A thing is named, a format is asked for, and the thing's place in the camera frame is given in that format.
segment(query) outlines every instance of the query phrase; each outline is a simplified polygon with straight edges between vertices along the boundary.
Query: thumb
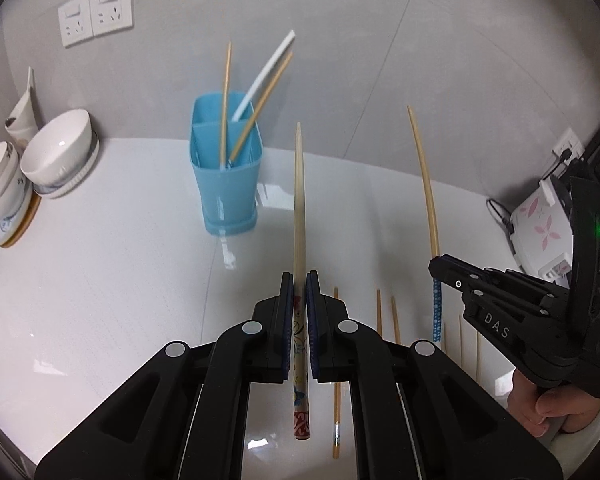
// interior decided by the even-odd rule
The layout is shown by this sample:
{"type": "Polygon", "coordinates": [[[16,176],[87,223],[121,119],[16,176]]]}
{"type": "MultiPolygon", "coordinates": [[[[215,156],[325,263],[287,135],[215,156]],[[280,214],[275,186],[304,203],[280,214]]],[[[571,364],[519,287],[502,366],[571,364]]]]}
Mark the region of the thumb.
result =
{"type": "Polygon", "coordinates": [[[558,386],[536,401],[536,412],[543,416],[579,415],[598,409],[600,399],[590,396],[573,384],[558,386]]]}

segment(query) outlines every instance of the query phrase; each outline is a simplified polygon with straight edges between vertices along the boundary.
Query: wall outlet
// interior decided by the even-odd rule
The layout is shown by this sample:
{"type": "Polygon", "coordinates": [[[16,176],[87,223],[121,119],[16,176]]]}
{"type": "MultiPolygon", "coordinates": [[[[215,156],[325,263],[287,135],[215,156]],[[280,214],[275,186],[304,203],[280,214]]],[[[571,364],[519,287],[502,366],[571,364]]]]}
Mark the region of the wall outlet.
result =
{"type": "Polygon", "coordinates": [[[89,0],[93,35],[133,27],[131,0],[89,0]]]}
{"type": "Polygon", "coordinates": [[[567,148],[571,149],[571,157],[564,161],[564,163],[567,165],[574,158],[579,158],[584,154],[584,146],[571,128],[566,129],[551,151],[554,152],[555,156],[560,157],[562,152],[567,148]]]}
{"type": "Polygon", "coordinates": [[[58,7],[58,21],[64,47],[93,37],[89,0],[71,0],[58,7]]]}

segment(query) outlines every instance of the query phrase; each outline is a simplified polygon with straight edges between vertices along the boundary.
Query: plate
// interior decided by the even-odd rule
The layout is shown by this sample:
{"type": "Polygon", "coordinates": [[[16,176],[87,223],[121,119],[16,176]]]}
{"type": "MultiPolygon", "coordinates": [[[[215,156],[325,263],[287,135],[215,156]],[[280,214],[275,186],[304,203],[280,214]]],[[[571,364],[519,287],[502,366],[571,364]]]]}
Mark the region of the plate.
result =
{"type": "Polygon", "coordinates": [[[0,244],[5,243],[5,241],[11,238],[11,235],[13,235],[22,222],[22,219],[29,208],[32,193],[33,186],[31,185],[31,182],[27,180],[24,190],[24,199],[22,200],[18,210],[13,215],[0,220],[0,244]]]}
{"type": "Polygon", "coordinates": [[[38,184],[33,185],[33,189],[42,198],[58,198],[59,196],[69,193],[74,187],[81,183],[81,181],[91,171],[96,159],[98,158],[98,152],[100,151],[100,140],[96,135],[96,132],[91,133],[91,145],[89,147],[89,153],[87,154],[87,161],[84,166],[73,174],[69,179],[58,186],[39,186],[38,184]]]}

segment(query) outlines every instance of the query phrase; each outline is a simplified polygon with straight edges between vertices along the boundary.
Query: white countertop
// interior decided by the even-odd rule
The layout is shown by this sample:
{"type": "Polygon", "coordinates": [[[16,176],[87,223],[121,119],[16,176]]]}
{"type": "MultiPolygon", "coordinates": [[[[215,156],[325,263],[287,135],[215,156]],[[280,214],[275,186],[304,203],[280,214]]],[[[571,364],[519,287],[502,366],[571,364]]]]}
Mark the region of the white countertop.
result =
{"type": "MultiPolygon", "coordinates": [[[[338,286],[349,316],[375,327],[382,290],[402,342],[430,338],[429,234],[422,181],[305,155],[307,268],[324,294],[338,286]]],[[[184,140],[105,140],[100,160],[65,197],[43,200],[27,233],[0,249],[0,427],[34,462],[165,343],[215,340],[275,296],[292,270],[292,152],[265,149],[256,228],[219,239],[203,225],[184,140]]],[[[516,268],[484,197],[433,183],[443,253],[516,268]]],[[[448,354],[460,364],[460,294],[443,286],[448,354]]],[[[476,375],[476,335],[462,322],[464,370],[476,375]]],[[[482,340],[480,384],[512,365],[482,340]]],[[[333,386],[310,382],[311,438],[293,438],[292,385],[254,384],[245,479],[355,478],[349,392],[342,454],[331,458],[333,386]]]]}

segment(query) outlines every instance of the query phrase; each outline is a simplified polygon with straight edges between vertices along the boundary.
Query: light switch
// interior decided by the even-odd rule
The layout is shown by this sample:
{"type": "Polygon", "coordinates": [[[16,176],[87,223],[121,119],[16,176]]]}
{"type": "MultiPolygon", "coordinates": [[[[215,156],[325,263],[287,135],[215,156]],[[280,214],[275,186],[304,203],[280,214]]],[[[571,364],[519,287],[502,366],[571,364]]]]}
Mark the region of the light switch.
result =
{"type": "Polygon", "coordinates": [[[93,37],[89,0],[71,0],[58,7],[58,22],[65,47],[93,37]]]}
{"type": "Polygon", "coordinates": [[[89,0],[93,35],[133,27],[131,0],[89,0]]]}

